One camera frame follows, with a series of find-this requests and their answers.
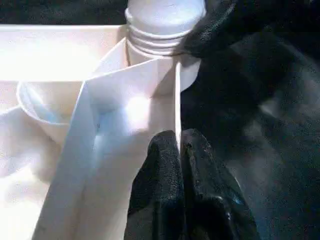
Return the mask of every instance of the gloved hand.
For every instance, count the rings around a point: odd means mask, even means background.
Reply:
[[[257,240],[237,181],[196,130],[156,135],[132,184],[125,240]]]
[[[187,36],[184,51],[199,58],[210,56],[260,31],[269,24],[277,23],[279,31],[286,27],[304,29],[307,21],[313,27],[319,22],[315,11],[317,0],[206,0],[207,15]]]

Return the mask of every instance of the white container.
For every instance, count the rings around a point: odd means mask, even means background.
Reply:
[[[127,48],[128,48],[128,58],[130,61],[135,63],[143,63],[152,59],[162,59],[161,61],[161,72],[163,81],[158,86],[158,91],[161,94],[166,94],[171,91],[174,87],[175,74],[176,74],[176,65],[178,62],[183,64],[182,71],[185,77],[182,77],[180,80],[180,91],[184,91],[189,88],[197,78],[198,71],[201,64],[201,59],[195,58],[191,55],[177,55],[177,56],[156,56],[146,52],[141,51],[136,48],[135,45],[127,39]]]
[[[1,239],[31,239],[60,151],[20,107],[0,114]]]
[[[16,81],[0,81],[0,114],[18,105]]]
[[[128,37],[143,52],[176,55],[181,40],[205,13],[204,0],[130,0],[125,11]]]
[[[59,145],[64,144],[81,82],[20,82],[17,99],[28,116]]]
[[[179,62],[164,93],[167,59],[131,63],[83,84],[33,240],[123,239],[132,181],[150,140],[173,130],[179,146],[180,81],[195,74]]]

